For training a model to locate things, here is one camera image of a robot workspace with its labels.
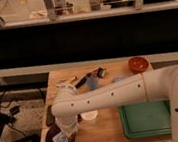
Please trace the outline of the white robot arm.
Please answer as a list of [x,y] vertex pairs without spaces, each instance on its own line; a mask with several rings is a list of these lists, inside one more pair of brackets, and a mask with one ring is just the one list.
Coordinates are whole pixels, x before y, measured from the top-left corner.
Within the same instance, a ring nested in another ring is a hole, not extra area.
[[84,94],[65,85],[58,90],[52,112],[60,130],[71,135],[78,130],[80,113],[155,100],[169,101],[172,142],[178,142],[178,65],[134,74]]

